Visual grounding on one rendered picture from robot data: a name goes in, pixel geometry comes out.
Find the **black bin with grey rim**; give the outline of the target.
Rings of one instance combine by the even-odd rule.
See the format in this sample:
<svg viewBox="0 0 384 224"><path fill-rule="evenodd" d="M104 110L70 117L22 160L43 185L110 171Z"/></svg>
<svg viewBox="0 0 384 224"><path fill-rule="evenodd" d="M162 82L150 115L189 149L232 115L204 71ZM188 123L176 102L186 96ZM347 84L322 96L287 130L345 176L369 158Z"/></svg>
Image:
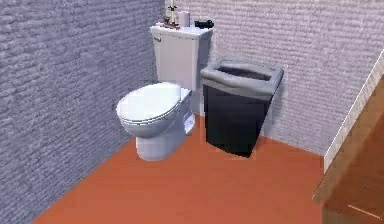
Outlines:
<svg viewBox="0 0 384 224"><path fill-rule="evenodd" d="M283 76L280 67L229 58L202 69L206 141L250 157Z"/></svg>

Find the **black cloth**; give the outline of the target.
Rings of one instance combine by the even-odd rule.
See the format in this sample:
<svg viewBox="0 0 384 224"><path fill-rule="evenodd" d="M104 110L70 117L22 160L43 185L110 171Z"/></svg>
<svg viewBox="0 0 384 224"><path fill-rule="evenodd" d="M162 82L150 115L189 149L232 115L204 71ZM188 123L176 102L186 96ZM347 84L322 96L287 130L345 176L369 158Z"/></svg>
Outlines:
<svg viewBox="0 0 384 224"><path fill-rule="evenodd" d="M200 29L213 28L214 27L214 23L212 20L207 20L207 21L195 20L194 23L195 23L195 27L198 27Z"/></svg>

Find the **white toilet paper roll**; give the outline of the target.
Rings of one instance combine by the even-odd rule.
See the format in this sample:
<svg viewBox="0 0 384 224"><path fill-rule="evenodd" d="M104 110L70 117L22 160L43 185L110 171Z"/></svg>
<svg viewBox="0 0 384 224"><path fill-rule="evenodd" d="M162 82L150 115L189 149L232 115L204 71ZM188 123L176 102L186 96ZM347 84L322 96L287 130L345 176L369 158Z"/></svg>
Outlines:
<svg viewBox="0 0 384 224"><path fill-rule="evenodd" d="M190 12L189 11L180 11L178 13L179 25L181 27L190 26Z"/></svg>

